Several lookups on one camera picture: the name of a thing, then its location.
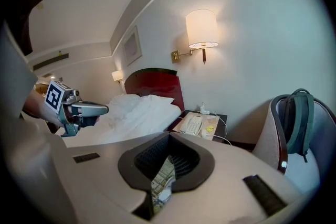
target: white lampshade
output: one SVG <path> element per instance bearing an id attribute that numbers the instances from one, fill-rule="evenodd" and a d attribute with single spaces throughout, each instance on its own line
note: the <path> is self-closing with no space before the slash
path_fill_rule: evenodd
<path id="1" fill-rule="evenodd" d="M 216 16 L 211 10 L 199 9 L 185 17 L 190 48 L 209 48 L 218 45 Z"/>
<path id="2" fill-rule="evenodd" d="M 122 73 L 120 71 L 112 72 L 112 76 L 114 81 L 122 79 Z"/>

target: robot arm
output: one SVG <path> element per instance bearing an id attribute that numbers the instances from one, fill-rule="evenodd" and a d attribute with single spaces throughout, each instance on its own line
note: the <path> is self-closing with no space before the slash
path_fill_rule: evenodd
<path id="1" fill-rule="evenodd" d="M 78 90 L 60 81 L 50 83 L 45 104 L 57 113 L 64 125 L 66 133 L 62 137 L 75 136 L 81 127 L 94 126 L 100 115 L 109 112 L 106 105 L 83 101 Z"/>

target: green backpack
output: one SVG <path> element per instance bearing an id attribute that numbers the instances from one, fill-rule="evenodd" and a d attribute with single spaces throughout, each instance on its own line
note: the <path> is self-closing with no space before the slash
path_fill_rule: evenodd
<path id="1" fill-rule="evenodd" d="M 298 89 L 285 99 L 283 132 L 288 154 L 298 153 L 307 162 L 306 154 L 312 139 L 314 97 L 305 89 Z"/>

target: person's arm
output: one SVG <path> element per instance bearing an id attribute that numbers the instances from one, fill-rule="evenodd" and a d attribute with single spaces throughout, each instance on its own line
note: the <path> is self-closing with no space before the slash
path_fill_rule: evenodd
<path id="1" fill-rule="evenodd" d="M 56 126 L 63 127 L 57 114 L 44 103 L 44 97 L 34 89 L 30 92 L 23 109 L 32 115 L 55 124 Z"/>

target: bedside lamp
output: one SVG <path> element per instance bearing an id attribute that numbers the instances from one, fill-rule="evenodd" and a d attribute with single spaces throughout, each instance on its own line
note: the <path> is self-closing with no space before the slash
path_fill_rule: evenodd
<path id="1" fill-rule="evenodd" d="M 202 49 L 203 63 L 206 63 L 205 49 L 218 45 L 216 16 L 211 10 L 199 9 L 190 12 L 186 17 L 188 43 L 191 49 L 187 54 L 178 50 L 171 53 L 173 63 L 179 62 L 182 55 L 192 55 L 194 50 Z"/>
<path id="2" fill-rule="evenodd" d="M 122 73 L 119 70 L 112 72 L 112 77 L 114 81 L 118 81 L 120 83 L 120 80 L 122 80 Z"/>

